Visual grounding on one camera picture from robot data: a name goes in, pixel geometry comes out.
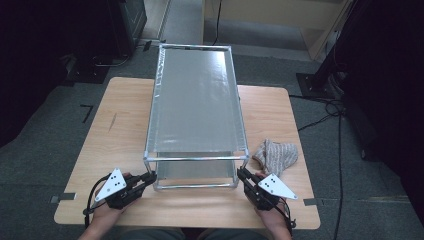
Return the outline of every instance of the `cloth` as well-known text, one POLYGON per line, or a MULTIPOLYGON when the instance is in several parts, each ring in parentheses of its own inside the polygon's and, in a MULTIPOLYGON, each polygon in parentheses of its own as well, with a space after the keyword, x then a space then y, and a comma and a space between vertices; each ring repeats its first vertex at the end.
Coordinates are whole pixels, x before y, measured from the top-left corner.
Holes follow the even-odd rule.
POLYGON ((274 173, 281 177, 283 171, 297 161, 298 152, 293 143, 276 143, 265 139, 252 158, 259 162, 266 174, 274 173))

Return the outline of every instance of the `white triangular marker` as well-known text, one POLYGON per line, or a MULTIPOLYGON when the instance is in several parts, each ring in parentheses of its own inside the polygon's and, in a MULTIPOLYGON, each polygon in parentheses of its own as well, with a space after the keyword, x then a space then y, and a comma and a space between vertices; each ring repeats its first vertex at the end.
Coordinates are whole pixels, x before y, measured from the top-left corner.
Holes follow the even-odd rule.
POLYGON ((268 177, 264 178, 262 181, 258 183, 259 187, 263 190, 267 191, 269 194, 285 197, 291 199, 297 199, 296 194, 294 194, 286 184, 281 181, 279 177, 275 174, 271 174, 268 177))
POLYGON ((119 168, 115 168, 107 179, 105 185, 103 185, 99 194, 97 194, 94 201, 99 202, 110 195, 118 192, 121 189, 124 189, 126 186, 124 176, 121 173, 119 168))

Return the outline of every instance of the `cable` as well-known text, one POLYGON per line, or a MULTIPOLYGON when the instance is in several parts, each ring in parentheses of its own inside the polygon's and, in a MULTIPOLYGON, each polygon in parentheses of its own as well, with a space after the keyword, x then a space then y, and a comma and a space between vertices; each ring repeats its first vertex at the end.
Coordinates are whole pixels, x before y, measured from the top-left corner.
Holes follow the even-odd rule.
POLYGON ((126 62, 127 62, 127 60, 128 60, 129 58, 130 58, 130 57, 129 57, 129 56, 127 56, 127 58, 125 58, 125 60, 124 60, 124 61, 122 61, 122 62, 120 62, 120 63, 118 63, 118 64, 111 64, 111 65, 94 64, 94 66, 96 66, 96 67, 119 67, 119 66, 123 65, 124 63, 126 63, 126 62))
POLYGON ((337 222, 336 222, 336 228, 334 230, 334 237, 333 239, 337 239, 337 235, 339 233, 339 225, 340 225, 340 218, 342 216, 342 207, 343 207, 343 176, 342 176, 342 115, 339 116, 339 185, 340 185, 340 203, 339 203, 339 212, 337 214, 337 222))
POLYGON ((301 99, 305 99, 305 100, 309 100, 309 101, 314 101, 314 102, 320 102, 320 103, 325 103, 325 111, 327 112, 327 116, 323 117, 322 119, 320 119, 317 122, 308 124, 307 126, 300 128, 298 131, 301 131, 307 127, 311 127, 311 126, 315 126, 327 119, 329 119, 330 117, 339 117, 339 126, 338 126, 338 158, 339 158, 339 162, 338 162, 338 167, 339 167, 339 186, 340 186, 340 203, 339 203, 339 210, 338 210, 338 214, 337 214, 337 222, 336 222, 336 227, 334 229, 334 235, 333 235, 333 240, 337 239, 337 235, 339 232, 339 226, 340 226, 340 219, 341 219, 341 215, 342 215, 342 208, 343 208, 343 200, 344 200, 344 190, 343 190, 343 174, 342 174, 342 117, 345 113, 344 109, 339 109, 338 105, 336 105, 336 103, 341 103, 340 100, 325 100, 325 99, 320 99, 320 98, 311 98, 311 97, 302 97, 302 96, 296 96, 296 95, 289 95, 290 97, 293 98, 301 98, 301 99), (330 112, 330 110, 328 109, 328 106, 333 106, 337 109, 336 112, 330 112))
POLYGON ((85 218, 84 218, 85 228, 88 228, 88 226, 90 225, 90 213, 91 213, 94 209, 96 209, 97 207, 100 207, 101 205, 103 205, 103 204, 104 204, 104 203, 103 203, 103 204, 101 204, 100 206, 97 206, 97 207, 94 207, 94 208, 91 208, 91 207, 90 207, 90 204, 91 204, 91 198, 93 197, 94 191, 96 190, 97 186, 98 186, 101 182, 106 181, 106 180, 109 178, 109 176, 110 176, 110 173, 109 173, 108 175, 106 175, 106 176, 102 177, 100 180, 98 180, 98 181, 96 182, 96 184, 94 184, 93 188, 92 188, 92 189, 91 189, 91 191, 90 191, 90 195, 88 196, 88 201, 87 201, 87 208, 83 211, 83 213, 84 213, 84 215, 85 215, 85 218))
POLYGON ((326 100, 326 99, 322 99, 322 98, 303 97, 303 96, 297 96, 297 95, 289 95, 289 97, 305 99, 305 100, 309 100, 309 101, 313 101, 313 102, 325 103, 325 111, 327 112, 327 115, 325 117, 321 118, 320 120, 316 121, 316 122, 310 123, 306 126, 299 128, 297 130, 298 132, 305 130, 308 127, 312 127, 312 126, 315 126, 319 123, 325 122, 326 120, 330 119, 331 117, 337 117, 337 116, 340 116, 340 115, 343 114, 343 111, 340 110, 339 107, 336 104, 336 103, 341 103, 340 100, 326 100), (334 112, 330 111, 328 109, 329 106, 334 107, 336 109, 336 111, 334 111, 334 112))
POLYGON ((221 5, 222 5, 222 0, 219 1, 219 9, 218 9, 218 19, 216 20, 216 37, 215 37, 215 41, 213 42, 212 46, 215 46, 215 43, 218 41, 218 35, 219 35, 219 18, 221 16, 221 5))

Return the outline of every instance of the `floor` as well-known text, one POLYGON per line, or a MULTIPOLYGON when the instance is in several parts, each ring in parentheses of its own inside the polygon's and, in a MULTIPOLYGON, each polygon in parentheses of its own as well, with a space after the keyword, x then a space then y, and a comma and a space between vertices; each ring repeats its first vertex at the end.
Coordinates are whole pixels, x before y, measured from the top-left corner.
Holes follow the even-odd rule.
MULTIPOLYGON (((215 41, 216 19, 205 21, 202 35, 202 0, 145 0, 145 5, 148 20, 143 40, 194 45, 215 41)), ((312 61, 300 29, 295 27, 220 20, 218 36, 215 45, 231 45, 234 54, 312 61)), ((326 50, 335 37, 333 34, 326 50)), ((316 61, 323 61, 326 50, 316 61)))

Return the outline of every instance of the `gray panel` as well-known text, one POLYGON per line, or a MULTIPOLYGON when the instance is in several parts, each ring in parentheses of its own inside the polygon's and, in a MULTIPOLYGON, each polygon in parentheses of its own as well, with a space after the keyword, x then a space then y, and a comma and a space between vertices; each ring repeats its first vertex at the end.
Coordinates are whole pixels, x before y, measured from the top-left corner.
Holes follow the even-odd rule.
POLYGON ((146 150, 246 149, 231 48, 161 45, 146 150))

